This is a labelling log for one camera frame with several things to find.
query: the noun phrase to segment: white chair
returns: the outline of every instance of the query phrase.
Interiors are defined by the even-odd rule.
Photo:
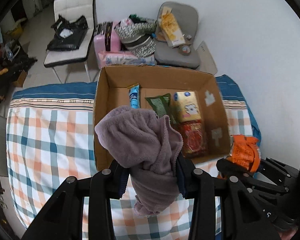
[[[57,21],[59,14],[68,21],[75,21],[80,16],[84,15],[88,23],[88,31],[83,39],[79,49],[71,51],[49,51],[47,50],[44,66],[52,67],[58,80],[61,82],[55,66],[67,65],[71,63],[84,62],[89,82],[91,78],[88,71],[87,59],[90,51],[90,46],[93,40],[94,18],[93,18],[93,0],[55,0],[54,1],[54,17]]]

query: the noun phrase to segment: green packet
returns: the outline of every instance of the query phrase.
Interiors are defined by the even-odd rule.
[[[167,114],[170,117],[170,123],[171,124],[176,123],[176,120],[170,110],[171,95],[169,93],[163,96],[156,96],[156,97],[150,97],[145,99],[152,107],[152,109],[156,112],[159,118]]]

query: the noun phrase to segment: purple towel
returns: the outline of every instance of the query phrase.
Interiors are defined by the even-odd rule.
[[[130,168],[137,193],[134,211],[153,215],[165,210],[179,194],[176,160],[182,148],[181,135],[167,115],[120,106],[95,127],[100,144],[124,168]]]

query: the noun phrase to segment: toothpaste tube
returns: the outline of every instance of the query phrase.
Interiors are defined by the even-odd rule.
[[[132,108],[140,108],[139,88],[140,88],[140,85],[138,83],[128,87],[128,89],[129,89],[129,98],[130,98],[130,106]]]

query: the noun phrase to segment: pink package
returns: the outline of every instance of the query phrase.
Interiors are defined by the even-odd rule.
[[[120,64],[120,65],[151,65],[157,64],[154,59],[154,54],[149,57],[136,57],[130,51],[104,51],[98,53],[98,66],[101,69],[106,65]]]
[[[97,34],[93,38],[94,50],[98,58],[98,52],[100,50],[105,51],[120,51],[121,41],[114,31],[114,27],[118,22],[104,22],[99,26]]]

